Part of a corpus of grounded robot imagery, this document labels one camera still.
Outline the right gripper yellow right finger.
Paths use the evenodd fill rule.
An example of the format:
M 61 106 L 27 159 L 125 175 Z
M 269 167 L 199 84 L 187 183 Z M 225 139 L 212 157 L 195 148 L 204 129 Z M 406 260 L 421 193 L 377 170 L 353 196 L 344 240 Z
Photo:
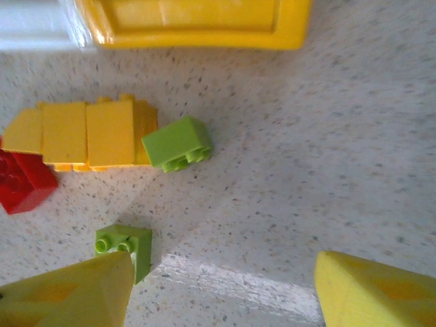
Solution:
M 435 325 L 433 277 L 321 251 L 314 284 L 327 326 Z

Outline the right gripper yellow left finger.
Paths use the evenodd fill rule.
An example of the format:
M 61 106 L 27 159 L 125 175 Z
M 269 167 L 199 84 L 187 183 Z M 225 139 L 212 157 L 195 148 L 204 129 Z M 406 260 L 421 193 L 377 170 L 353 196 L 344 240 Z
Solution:
M 134 265 L 113 252 L 1 286 L 2 326 L 123 326 Z

